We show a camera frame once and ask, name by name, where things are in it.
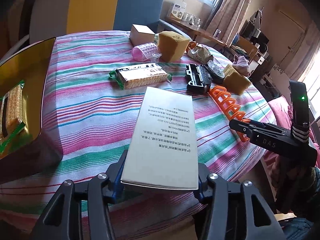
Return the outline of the large white carton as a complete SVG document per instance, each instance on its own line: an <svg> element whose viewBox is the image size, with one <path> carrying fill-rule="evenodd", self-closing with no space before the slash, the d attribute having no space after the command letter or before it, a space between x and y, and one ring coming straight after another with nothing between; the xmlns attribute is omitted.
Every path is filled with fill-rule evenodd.
<svg viewBox="0 0 320 240"><path fill-rule="evenodd" d="M192 97L148 87L121 182L149 189L194 191L198 176Z"/></svg>

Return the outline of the black universal charger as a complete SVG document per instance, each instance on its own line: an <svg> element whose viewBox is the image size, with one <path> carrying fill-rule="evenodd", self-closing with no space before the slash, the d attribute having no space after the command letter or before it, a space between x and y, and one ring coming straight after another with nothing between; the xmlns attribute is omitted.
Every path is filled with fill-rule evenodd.
<svg viewBox="0 0 320 240"><path fill-rule="evenodd" d="M212 60L209 60L206 64L204 64L204 68L210 74L213 83L218 85L223 84L225 74L217 64L215 64Z"/></svg>

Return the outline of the wooden side table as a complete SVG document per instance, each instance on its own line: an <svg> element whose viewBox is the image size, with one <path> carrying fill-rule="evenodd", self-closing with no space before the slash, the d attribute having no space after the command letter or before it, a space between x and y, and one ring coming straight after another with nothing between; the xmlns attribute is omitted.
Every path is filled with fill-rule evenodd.
<svg viewBox="0 0 320 240"><path fill-rule="evenodd" d="M190 37L193 39L193 41L196 40L196 38L198 36L200 37L203 37L207 40L210 40L216 44L219 44L223 47L226 47L226 44L222 41L220 41L218 38L215 38L213 36L213 34L210 34L209 32L207 32L206 30L204 29L201 29L200 27L197 27L197 26L194 26L194 25L191 25L189 23L186 23L186 22L183 22L183 21L179 21L179 20L176 20L176 19L173 19L173 18L169 18L169 17L166 17L165 20L173 25L176 25L177 27L180 27L182 29L184 29L184 32L189 34Z"/></svg>

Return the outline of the striped tablecloth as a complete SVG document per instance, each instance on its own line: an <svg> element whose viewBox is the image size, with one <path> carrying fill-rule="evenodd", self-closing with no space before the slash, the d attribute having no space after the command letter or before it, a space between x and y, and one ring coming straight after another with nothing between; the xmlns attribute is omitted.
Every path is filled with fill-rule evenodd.
<svg viewBox="0 0 320 240"><path fill-rule="evenodd" d="M90 180L117 161L128 149L146 87L122 90L109 72L135 64L128 31L92 31L57 37L44 94L44 127L58 132L63 159L57 167L1 185L1 222L29 233L44 207L66 179ZM156 84L186 94L186 54L180 61L159 62L172 75ZM241 142L228 120L208 95L195 95L193 107L199 162L226 180L237 180L260 160L265 150ZM267 101L251 85L232 95L245 117L276 124ZM204 206L184 195L124 194L110 207L117 239L138 239L165 229L199 212Z"/></svg>

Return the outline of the orange plastic rack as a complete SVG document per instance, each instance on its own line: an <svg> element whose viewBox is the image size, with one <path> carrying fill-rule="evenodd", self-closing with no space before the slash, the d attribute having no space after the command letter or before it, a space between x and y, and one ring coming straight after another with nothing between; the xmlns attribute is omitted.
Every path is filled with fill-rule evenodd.
<svg viewBox="0 0 320 240"><path fill-rule="evenodd" d="M246 112L240 110L241 106L236 103L236 99L225 87L215 86L209 90L209 95L229 121L235 119L249 123L249 119L245 118Z"/></svg>

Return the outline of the crumpled snack bag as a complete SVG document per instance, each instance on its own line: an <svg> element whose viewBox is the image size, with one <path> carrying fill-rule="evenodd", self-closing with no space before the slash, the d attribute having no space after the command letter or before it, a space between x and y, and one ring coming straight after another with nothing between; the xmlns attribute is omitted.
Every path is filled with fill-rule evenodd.
<svg viewBox="0 0 320 240"><path fill-rule="evenodd" d="M186 52L190 58L201 64L207 64L209 61L213 61L214 59L213 55L206 46L195 41L189 42Z"/></svg>

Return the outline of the gold maroon gift box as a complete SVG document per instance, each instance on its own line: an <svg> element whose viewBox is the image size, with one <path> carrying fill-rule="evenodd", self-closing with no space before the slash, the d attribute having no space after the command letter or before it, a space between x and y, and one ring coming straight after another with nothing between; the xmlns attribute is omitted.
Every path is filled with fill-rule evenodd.
<svg viewBox="0 0 320 240"><path fill-rule="evenodd" d="M62 160L57 132L44 125L44 94L55 38L1 62L1 183L39 173Z"/></svg>

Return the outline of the pink hair roller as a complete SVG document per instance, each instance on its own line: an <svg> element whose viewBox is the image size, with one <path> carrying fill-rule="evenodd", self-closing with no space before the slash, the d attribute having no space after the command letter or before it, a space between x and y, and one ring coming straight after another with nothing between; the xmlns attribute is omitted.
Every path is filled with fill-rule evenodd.
<svg viewBox="0 0 320 240"><path fill-rule="evenodd" d="M162 56L160 49L154 43L145 43L133 47L131 55L136 61L151 61L153 63L158 62L159 58Z"/></svg>

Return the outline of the cracker pack green ends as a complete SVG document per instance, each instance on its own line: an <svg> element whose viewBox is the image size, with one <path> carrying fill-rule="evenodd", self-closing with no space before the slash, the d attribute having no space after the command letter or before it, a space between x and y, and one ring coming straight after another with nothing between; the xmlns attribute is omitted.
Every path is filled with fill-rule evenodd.
<svg viewBox="0 0 320 240"><path fill-rule="evenodd" d="M25 81L21 80L1 97L1 157L9 144L24 130L23 89Z"/></svg>

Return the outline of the white product box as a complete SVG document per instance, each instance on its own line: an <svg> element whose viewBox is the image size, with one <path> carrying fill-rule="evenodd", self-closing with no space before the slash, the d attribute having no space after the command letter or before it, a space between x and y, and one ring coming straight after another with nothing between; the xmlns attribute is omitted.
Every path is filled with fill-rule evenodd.
<svg viewBox="0 0 320 240"><path fill-rule="evenodd" d="M187 4L184 2L181 3L171 3L167 17L173 18L176 20L181 20L183 18L183 15L185 13L185 9L187 7Z"/></svg>

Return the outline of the large yellow sponge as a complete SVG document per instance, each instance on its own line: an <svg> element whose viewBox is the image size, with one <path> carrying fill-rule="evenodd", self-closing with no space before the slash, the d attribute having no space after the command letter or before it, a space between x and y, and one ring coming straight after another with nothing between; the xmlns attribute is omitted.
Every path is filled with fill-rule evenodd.
<svg viewBox="0 0 320 240"><path fill-rule="evenodd" d="M187 38L174 31L163 31L158 35L158 48L161 51L161 59L164 62L176 62L184 55L190 42Z"/></svg>

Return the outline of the small white box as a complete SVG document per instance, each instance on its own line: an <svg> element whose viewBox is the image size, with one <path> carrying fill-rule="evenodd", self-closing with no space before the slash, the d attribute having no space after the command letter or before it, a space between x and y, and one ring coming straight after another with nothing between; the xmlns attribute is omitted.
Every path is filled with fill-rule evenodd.
<svg viewBox="0 0 320 240"><path fill-rule="evenodd" d="M130 41L134 47L141 44L152 43L154 38L155 33L148 26L138 24L132 25Z"/></svg>

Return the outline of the black clip tool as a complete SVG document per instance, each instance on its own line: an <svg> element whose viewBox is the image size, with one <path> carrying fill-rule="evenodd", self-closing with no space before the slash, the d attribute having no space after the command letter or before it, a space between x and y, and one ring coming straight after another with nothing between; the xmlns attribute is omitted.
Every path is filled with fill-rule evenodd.
<svg viewBox="0 0 320 240"><path fill-rule="evenodd" d="M187 91L207 94L211 88L212 78L202 65L194 63L186 65L185 78L187 80Z"/></svg>

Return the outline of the small yellow sponge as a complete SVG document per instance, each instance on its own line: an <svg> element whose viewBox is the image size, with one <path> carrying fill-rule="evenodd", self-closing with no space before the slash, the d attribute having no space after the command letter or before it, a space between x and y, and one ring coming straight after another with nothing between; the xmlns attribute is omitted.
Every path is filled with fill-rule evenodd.
<svg viewBox="0 0 320 240"><path fill-rule="evenodd" d="M223 87L236 95L242 95L244 91L252 84L251 81L240 74L231 64L228 64L223 73L225 75L223 80Z"/></svg>

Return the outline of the pink curtain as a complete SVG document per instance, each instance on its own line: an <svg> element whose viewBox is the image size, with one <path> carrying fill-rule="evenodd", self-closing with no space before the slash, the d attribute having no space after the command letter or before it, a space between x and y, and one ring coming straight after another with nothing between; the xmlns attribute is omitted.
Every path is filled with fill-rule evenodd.
<svg viewBox="0 0 320 240"><path fill-rule="evenodd" d="M220 30L219 39L230 46L243 24L251 0L222 0L206 22L206 31Z"/></svg>

